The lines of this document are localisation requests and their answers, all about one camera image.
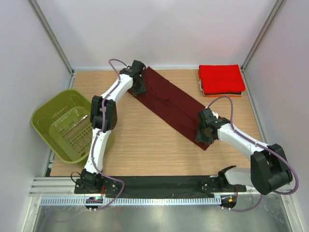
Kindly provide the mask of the dark red t shirt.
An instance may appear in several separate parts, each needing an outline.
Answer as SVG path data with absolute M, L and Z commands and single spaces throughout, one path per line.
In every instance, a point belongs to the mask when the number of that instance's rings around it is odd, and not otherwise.
M 146 92 L 135 99 L 189 141 L 207 150 L 208 144 L 196 141 L 200 122 L 197 114 L 205 106 L 150 67 L 143 70 L 142 76 Z

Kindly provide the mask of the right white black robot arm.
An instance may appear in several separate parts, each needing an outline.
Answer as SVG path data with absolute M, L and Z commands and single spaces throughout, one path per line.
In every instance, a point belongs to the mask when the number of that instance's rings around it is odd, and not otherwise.
M 229 191 L 234 185 L 246 185 L 267 195 L 292 182 L 293 175 L 280 145 L 268 145 L 250 137 L 209 108 L 203 109 L 197 116 L 197 142 L 211 145 L 220 140 L 234 147 L 250 162 L 249 168 L 230 166 L 221 170 L 222 176 L 217 180 L 219 189 Z

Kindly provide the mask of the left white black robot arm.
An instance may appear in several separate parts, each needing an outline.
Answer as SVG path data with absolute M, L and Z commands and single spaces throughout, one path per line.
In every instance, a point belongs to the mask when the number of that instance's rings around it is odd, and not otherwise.
M 146 66 L 138 60 L 116 71 L 117 79 L 103 94 L 91 101 L 90 122 L 92 141 L 89 155 L 76 186 L 91 193 L 98 193 L 103 187 L 103 158 L 108 138 L 117 124 L 117 103 L 130 90 L 133 95 L 146 93 L 143 71 Z

